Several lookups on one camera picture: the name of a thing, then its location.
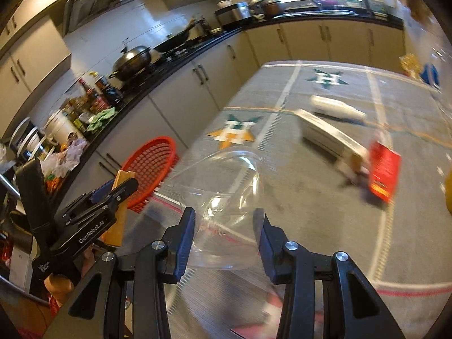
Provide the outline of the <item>clear plastic bag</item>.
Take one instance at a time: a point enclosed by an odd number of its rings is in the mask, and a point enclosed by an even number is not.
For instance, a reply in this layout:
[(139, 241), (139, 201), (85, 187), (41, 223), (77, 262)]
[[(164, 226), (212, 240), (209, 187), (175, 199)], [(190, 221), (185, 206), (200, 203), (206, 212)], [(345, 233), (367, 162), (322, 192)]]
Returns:
[(273, 287), (258, 252), (264, 216), (259, 155), (234, 147), (187, 151), (141, 213), (137, 246), (161, 237), (186, 207), (196, 213), (188, 265), (166, 285), (174, 338), (275, 338), (283, 289)]

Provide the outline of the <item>lower kitchen cabinets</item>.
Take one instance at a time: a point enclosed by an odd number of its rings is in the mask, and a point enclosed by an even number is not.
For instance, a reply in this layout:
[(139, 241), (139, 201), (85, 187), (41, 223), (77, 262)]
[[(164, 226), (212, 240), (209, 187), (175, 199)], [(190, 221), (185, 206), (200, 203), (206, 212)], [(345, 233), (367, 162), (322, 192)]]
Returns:
[(133, 145), (153, 136), (171, 136), (180, 148), (190, 146), (206, 125), (227, 106), (241, 87), (265, 64), (301, 60), (327, 63), (309, 72), (322, 91), (350, 87), (345, 65), (357, 64), (400, 72), (405, 53), (403, 22), (390, 17), (282, 18), (273, 24), (236, 29), (189, 48), (173, 59), (161, 59), (144, 71), (126, 91), (126, 105), (103, 121), (81, 163), (51, 197), (59, 207), (86, 182), (93, 154), (103, 160), (100, 177), (129, 156)]

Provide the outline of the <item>kitchen cabinets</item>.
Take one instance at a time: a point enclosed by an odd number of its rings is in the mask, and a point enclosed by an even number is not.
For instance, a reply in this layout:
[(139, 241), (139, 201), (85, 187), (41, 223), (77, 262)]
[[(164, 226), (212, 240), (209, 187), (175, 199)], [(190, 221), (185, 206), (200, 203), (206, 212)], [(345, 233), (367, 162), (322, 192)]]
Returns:
[(189, 48), (173, 59), (161, 59), (144, 71), (126, 91), (126, 105), (103, 121), (81, 163), (51, 197), (59, 207), (86, 182), (93, 154), (103, 160), (100, 177), (129, 156), (133, 145), (153, 136), (171, 136), (180, 148), (190, 146), (206, 125), (227, 106), (241, 87), (265, 64), (301, 60), (327, 63), (309, 72), (322, 91), (350, 87), (345, 65), (357, 64), (400, 72), (405, 53), (403, 22), (390, 17), (282, 18), (273, 24), (236, 29)]
[(59, 1), (24, 0), (1, 31), (2, 138), (70, 69), (70, 50), (48, 15)]

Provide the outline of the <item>upper kitchen cabinets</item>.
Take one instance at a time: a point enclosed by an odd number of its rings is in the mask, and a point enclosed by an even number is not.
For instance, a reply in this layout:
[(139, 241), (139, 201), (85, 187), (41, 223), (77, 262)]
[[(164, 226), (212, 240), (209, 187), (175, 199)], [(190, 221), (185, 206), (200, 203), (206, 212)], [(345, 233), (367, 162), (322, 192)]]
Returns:
[(24, 0), (1, 31), (2, 138), (70, 69), (70, 50), (48, 15), (59, 1)]

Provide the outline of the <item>wooden cutting board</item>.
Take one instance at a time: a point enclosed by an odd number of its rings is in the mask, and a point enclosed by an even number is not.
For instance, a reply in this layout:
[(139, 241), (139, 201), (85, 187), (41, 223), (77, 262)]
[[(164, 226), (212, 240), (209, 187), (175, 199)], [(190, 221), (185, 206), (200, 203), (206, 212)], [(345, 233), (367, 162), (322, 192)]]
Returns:
[[(135, 177), (134, 171), (119, 170), (116, 174), (111, 189), (116, 188), (127, 179), (134, 177)], [(107, 230), (100, 238), (107, 246), (112, 246), (115, 248), (119, 248), (122, 246), (124, 228), (126, 223), (126, 214), (127, 214), (127, 202), (123, 201), (119, 204), (118, 209), (115, 213), (116, 218), (115, 224), (113, 224), (113, 226), (109, 230)]]

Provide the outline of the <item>grey patterned floor mat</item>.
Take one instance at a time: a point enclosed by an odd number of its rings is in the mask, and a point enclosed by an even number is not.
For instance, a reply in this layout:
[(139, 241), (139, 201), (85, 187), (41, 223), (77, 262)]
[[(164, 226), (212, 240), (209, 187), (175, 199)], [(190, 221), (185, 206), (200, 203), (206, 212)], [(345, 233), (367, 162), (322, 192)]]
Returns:
[[(295, 112), (337, 99), (362, 121), (328, 123), (363, 146), (380, 139), (401, 156), (397, 189), (384, 203), (345, 175), (345, 162), (306, 138)], [(344, 249), (388, 305), (407, 338), (422, 338), (451, 297), (451, 93), (397, 73), (321, 61), (264, 64), (206, 123), (186, 84), (169, 78), (150, 99), (177, 133), (189, 129), (180, 167), (216, 151), (228, 116), (255, 119), (247, 145), (265, 158), (265, 210), (306, 248)]]

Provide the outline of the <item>white rice cooker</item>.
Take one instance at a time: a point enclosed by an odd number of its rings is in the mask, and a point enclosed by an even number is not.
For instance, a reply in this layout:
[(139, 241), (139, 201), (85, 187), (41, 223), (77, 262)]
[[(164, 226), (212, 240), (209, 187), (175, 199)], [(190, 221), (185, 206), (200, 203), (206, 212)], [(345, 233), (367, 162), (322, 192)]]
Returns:
[(60, 145), (68, 142), (70, 134), (75, 134), (77, 138), (84, 138), (83, 134), (66, 117), (62, 109), (49, 116), (44, 125), (44, 133)]

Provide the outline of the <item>red plastic basket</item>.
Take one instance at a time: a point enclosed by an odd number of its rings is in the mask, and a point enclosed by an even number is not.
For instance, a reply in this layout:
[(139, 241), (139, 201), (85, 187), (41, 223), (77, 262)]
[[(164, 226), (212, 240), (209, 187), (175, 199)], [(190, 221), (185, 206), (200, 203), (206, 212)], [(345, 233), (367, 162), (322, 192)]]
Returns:
[(129, 156), (121, 170), (134, 173), (138, 190), (129, 198), (128, 209), (141, 213), (178, 161), (176, 143), (168, 136), (153, 138)]

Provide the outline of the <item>green cloth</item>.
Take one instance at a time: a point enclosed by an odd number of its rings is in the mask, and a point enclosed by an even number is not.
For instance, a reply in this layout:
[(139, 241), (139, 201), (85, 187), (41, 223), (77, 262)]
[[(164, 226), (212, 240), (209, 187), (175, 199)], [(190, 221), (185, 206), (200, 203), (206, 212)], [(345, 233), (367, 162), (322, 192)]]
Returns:
[(97, 113), (91, 120), (90, 124), (86, 128), (88, 132), (98, 132), (104, 127), (114, 116), (116, 115), (116, 109), (114, 107), (104, 109)]

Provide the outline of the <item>red snack packet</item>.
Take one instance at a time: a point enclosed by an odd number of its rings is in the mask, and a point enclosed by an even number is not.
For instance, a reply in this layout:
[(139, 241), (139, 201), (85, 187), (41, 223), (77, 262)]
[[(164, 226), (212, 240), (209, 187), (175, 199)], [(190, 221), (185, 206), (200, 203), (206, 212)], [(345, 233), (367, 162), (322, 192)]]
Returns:
[(368, 188), (388, 203), (394, 196), (401, 166), (401, 156), (381, 142), (373, 141), (369, 149)]

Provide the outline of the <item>white carton box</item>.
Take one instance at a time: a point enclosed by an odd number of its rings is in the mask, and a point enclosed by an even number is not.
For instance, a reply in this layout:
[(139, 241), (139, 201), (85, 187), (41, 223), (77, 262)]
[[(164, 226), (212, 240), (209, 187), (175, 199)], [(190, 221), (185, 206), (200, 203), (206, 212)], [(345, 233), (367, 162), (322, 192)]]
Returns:
[(353, 184), (367, 175), (369, 154), (365, 146), (304, 109), (297, 109), (294, 115), (300, 122), (303, 138), (333, 156), (336, 168)]

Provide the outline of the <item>black frying pan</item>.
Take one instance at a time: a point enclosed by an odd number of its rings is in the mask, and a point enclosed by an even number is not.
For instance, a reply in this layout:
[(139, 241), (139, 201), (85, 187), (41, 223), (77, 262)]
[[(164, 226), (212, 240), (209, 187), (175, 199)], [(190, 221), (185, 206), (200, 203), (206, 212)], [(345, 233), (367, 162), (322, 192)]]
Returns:
[(187, 41), (189, 32), (195, 27), (195, 24), (196, 20), (193, 18), (183, 31), (171, 36), (171, 38), (167, 38), (161, 44), (155, 46), (153, 50), (159, 52), (160, 54), (164, 54), (181, 46), (185, 43), (185, 41)]

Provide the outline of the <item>blue plastic bag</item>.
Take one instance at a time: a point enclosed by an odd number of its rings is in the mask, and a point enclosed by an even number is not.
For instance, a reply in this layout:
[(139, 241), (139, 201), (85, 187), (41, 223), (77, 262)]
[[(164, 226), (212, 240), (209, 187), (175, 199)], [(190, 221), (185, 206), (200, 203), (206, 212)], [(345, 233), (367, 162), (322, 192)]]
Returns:
[(433, 87), (440, 86), (438, 70), (432, 64), (424, 65), (424, 68), (420, 74), (420, 78), (424, 83), (426, 83), (429, 86)]

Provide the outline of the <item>orange peel pile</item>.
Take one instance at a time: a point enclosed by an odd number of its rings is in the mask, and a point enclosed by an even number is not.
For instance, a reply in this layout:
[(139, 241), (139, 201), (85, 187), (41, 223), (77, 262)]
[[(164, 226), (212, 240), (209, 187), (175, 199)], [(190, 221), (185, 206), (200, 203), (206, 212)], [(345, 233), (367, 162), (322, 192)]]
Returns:
[(417, 81), (421, 79), (421, 65), (414, 54), (405, 54), (404, 56), (399, 57), (399, 60), (401, 69), (406, 76)]

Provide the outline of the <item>steel pressure cooker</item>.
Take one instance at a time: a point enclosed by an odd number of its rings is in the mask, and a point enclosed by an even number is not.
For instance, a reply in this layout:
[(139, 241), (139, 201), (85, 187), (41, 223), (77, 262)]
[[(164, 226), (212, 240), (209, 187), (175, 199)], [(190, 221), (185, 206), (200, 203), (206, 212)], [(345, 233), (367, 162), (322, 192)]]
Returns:
[(231, 5), (231, 14), (234, 21), (241, 21), (251, 18), (251, 11), (246, 2), (237, 2)]

